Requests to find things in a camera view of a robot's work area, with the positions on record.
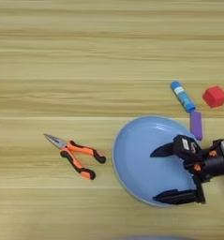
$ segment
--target red cube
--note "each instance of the red cube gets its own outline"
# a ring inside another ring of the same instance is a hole
[[[224,103],[224,91],[218,86],[210,87],[203,94],[203,99],[211,108],[221,106]]]

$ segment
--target purple marker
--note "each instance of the purple marker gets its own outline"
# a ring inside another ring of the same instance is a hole
[[[202,114],[200,112],[190,114],[190,132],[197,140],[202,140]]]

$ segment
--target blue marker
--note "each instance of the blue marker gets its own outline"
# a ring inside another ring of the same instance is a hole
[[[173,81],[171,83],[171,88],[188,113],[192,113],[196,110],[196,105],[178,81]]]

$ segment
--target wooden table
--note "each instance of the wooden table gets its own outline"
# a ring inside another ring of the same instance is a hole
[[[112,143],[137,116],[188,125],[170,90],[179,79],[204,120],[203,146],[224,137],[224,1],[0,1],[0,240],[114,239],[171,234],[224,239],[224,177],[206,205],[159,209],[131,197],[112,168]],[[105,165],[89,182],[43,137],[94,146]]]

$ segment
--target blue plate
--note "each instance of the blue plate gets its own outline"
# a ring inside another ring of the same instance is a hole
[[[118,134],[112,152],[113,166],[123,186],[139,200],[170,206],[154,201],[153,197],[174,188],[196,188],[179,157],[150,157],[156,148],[172,142],[177,134],[194,138],[181,124],[159,116],[137,118]]]

